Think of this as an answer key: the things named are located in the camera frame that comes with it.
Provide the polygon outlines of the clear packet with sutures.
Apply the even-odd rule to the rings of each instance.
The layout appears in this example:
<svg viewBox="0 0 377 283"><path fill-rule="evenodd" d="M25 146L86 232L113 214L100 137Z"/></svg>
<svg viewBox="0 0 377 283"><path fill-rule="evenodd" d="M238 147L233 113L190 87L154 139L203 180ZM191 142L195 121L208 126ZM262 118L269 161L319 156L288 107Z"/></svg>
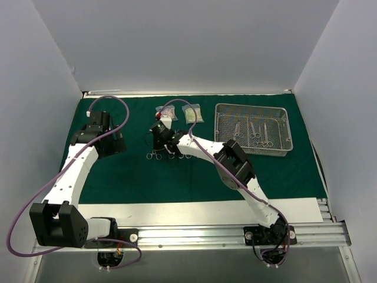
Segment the clear packet with sutures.
<svg viewBox="0 0 377 283"><path fill-rule="evenodd" d="M156 113L161 113L162 115L169 116L172 121L177 121L178 118L175 113L175 107L172 104L167 106L158 106L156 107Z"/></svg>

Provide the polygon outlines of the green gauze packet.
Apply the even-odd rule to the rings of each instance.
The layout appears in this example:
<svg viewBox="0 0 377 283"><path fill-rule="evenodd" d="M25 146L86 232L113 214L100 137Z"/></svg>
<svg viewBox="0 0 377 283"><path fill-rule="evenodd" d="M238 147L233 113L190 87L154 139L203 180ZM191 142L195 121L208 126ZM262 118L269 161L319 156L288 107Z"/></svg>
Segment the green gauze packet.
<svg viewBox="0 0 377 283"><path fill-rule="evenodd" d="M201 115L201 107L199 104L192 104L192 106L186 104L182 106L182 111L185 116L187 124L204 123L204 119Z"/></svg>

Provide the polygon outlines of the metal mesh instrument tray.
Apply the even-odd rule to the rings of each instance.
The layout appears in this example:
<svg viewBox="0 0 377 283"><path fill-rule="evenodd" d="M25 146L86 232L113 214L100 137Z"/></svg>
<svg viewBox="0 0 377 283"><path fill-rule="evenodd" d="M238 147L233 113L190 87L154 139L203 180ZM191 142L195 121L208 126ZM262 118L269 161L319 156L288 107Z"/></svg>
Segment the metal mesh instrument tray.
<svg viewBox="0 0 377 283"><path fill-rule="evenodd" d="M293 139L285 108L218 103L214 140L238 142L247 154L285 157Z"/></svg>

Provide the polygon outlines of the green surgical drape cloth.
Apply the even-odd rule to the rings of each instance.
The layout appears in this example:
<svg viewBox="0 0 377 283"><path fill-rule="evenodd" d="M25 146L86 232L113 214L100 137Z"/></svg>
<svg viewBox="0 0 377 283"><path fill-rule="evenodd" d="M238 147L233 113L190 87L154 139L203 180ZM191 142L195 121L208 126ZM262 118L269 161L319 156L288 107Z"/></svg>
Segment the green surgical drape cloth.
<svg viewBox="0 0 377 283"><path fill-rule="evenodd" d="M123 125L127 150L95 162L80 196L82 204L168 203L239 200L237 191L226 187L216 168L205 160L161 160L146 158L151 152L149 127L155 109L170 101L169 97L82 99L76 108L70 128L74 134L88 119L89 107L109 112L116 124ZM271 199L325 198L326 192L316 164L302 115L292 94L272 96L184 96L175 102L177 121L173 127L187 130L182 106L199 104L204 121L193 133L207 140L214 138L214 111L218 103L282 107L287 110L293 137L293 149L285 157L251 155L259 184Z"/></svg>

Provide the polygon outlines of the steel scissors curved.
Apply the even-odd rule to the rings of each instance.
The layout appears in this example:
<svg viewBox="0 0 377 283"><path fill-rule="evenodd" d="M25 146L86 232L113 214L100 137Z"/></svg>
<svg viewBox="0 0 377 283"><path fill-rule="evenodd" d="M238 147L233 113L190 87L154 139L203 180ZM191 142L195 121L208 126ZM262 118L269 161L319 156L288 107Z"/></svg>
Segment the steel scissors curved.
<svg viewBox="0 0 377 283"><path fill-rule="evenodd" d="M250 134L250 137L253 139L259 139L261 137L260 132L257 132L254 126L254 123L250 121L250 127L252 129L252 133Z"/></svg>

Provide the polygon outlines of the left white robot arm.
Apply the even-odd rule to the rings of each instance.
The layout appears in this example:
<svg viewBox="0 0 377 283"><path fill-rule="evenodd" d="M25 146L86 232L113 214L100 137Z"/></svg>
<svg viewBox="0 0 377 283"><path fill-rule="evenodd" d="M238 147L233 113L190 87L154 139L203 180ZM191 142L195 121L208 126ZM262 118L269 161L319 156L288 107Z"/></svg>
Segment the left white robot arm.
<svg viewBox="0 0 377 283"><path fill-rule="evenodd" d="M114 127L111 115L93 111L89 123L77 131L70 143L65 171L41 203L29 210L32 226L41 246L82 248L87 241L98 239L105 247L119 239L114 218L84 218L78 209L80 195L88 174L98 159L126 150L121 131L102 137Z"/></svg>

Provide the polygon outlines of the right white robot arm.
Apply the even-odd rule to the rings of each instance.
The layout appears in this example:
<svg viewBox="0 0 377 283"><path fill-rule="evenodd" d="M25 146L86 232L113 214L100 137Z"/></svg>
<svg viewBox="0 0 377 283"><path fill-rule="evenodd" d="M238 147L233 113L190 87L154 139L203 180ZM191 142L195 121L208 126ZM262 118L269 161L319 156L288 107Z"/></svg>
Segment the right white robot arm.
<svg viewBox="0 0 377 283"><path fill-rule="evenodd" d="M262 238L275 243L283 236L278 224L289 226L284 214L273 206L259 185L247 154L233 139L225 143L201 139L192 131L174 131L162 121L151 127L153 142L159 149L175 155L190 155L214 164L221 181L238 191L251 208L256 222L262 227Z"/></svg>

